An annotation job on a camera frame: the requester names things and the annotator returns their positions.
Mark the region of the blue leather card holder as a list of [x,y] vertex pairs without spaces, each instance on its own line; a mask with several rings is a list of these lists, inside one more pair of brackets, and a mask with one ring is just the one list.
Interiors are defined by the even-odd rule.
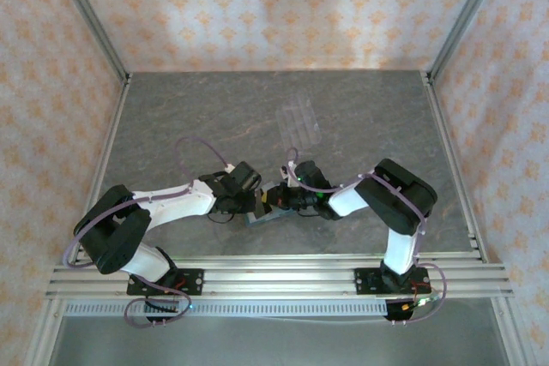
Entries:
[[[264,189],[267,192],[269,189],[272,189],[275,186],[276,186],[275,183],[269,182],[269,183],[265,183],[259,189]],[[266,222],[269,222],[269,221],[274,220],[274,219],[279,219],[283,216],[294,214],[293,210],[282,210],[282,209],[279,209],[277,206],[272,206],[272,208],[273,208],[273,211],[271,213],[269,213],[268,215],[266,215],[266,216],[264,216],[260,219],[257,219],[254,213],[247,213],[244,216],[245,224],[247,226],[259,225],[259,224],[266,223]]]

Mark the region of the clear acrylic card stand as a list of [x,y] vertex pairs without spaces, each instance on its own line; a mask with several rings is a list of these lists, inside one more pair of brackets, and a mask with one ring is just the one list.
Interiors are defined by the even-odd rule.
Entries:
[[294,94],[284,100],[275,117],[285,150],[293,147],[303,151],[320,143],[321,130],[308,93]]

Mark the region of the aluminium base beam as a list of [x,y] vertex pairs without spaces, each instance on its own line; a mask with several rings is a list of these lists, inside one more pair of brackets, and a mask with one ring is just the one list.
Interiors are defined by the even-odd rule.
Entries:
[[[205,271],[205,299],[354,299],[354,270],[378,267],[379,255],[244,255],[180,259],[183,268]],[[427,254],[423,259],[437,291],[449,298],[511,297],[513,287],[501,263],[483,263],[474,253]],[[129,277],[88,267],[54,268],[48,297],[123,298]]]

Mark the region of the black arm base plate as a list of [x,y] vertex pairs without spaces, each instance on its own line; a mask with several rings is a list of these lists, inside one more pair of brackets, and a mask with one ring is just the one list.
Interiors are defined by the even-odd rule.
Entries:
[[354,284],[359,295],[428,295],[432,292],[428,271],[412,266],[404,274],[380,267],[354,270]]
[[205,271],[196,268],[171,268],[159,280],[151,282],[130,275],[126,293],[129,296],[156,297],[177,295],[201,296]]

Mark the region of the aluminium table side rail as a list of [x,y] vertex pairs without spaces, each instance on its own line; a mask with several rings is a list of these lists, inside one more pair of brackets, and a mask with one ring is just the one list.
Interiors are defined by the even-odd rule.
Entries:
[[[132,81],[132,77],[133,77],[133,73],[127,74],[127,78],[123,84],[123,88],[121,90],[120,96],[115,106],[115,111],[109,123],[106,139],[100,153],[100,160],[95,169],[91,189],[89,190],[86,205],[84,206],[84,210],[83,210],[84,214],[86,214],[89,211],[89,209],[94,205],[94,203],[99,198],[101,186],[106,173],[106,167],[108,165],[110,153],[112,150],[112,145],[116,137],[118,125],[124,109],[124,103],[125,103],[128,91],[130,89],[130,83]],[[78,255],[81,249],[81,247],[79,246],[79,243],[74,243],[74,242],[75,242],[74,240],[71,240],[71,243],[69,244],[68,248],[65,250],[65,252],[63,252],[62,262],[64,265],[65,263],[69,263],[69,268],[71,268],[70,267],[71,265],[76,265],[78,261]]]
[[483,263],[489,263],[490,258],[488,256],[485,242],[481,234],[480,226],[474,212],[473,203],[470,200],[470,196],[468,195],[468,191],[463,179],[459,160],[456,156],[457,152],[455,150],[455,144],[450,136],[450,128],[446,121],[443,107],[441,105],[440,99],[436,94],[435,88],[432,85],[432,82],[428,78],[427,73],[422,72],[421,76],[426,96],[428,98],[433,117],[437,124],[438,132],[442,139],[444,151],[449,163],[449,168],[451,170],[453,182],[455,184],[455,190],[460,202],[462,213],[467,224],[470,243],[473,250],[475,250],[478,258]]

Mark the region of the aluminium frame post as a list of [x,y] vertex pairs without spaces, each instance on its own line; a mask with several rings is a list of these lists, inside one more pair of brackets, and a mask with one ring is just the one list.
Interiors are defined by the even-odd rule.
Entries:
[[130,73],[124,67],[120,56],[118,55],[114,45],[110,41],[104,26],[96,15],[94,8],[89,0],[72,0],[73,4],[78,9],[82,19],[87,24],[87,27],[101,49],[106,61],[113,70],[115,76],[122,84],[126,84],[130,78]]
[[426,73],[426,78],[431,85],[434,85],[443,73],[483,1],[466,0],[464,3],[431,69]]

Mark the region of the aluminium frame leg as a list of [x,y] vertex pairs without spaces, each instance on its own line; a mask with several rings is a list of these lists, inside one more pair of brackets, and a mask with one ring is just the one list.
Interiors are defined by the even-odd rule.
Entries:
[[510,366],[535,366],[528,330],[513,297],[493,297],[492,308]]
[[65,308],[64,299],[44,300],[23,366],[49,365]]

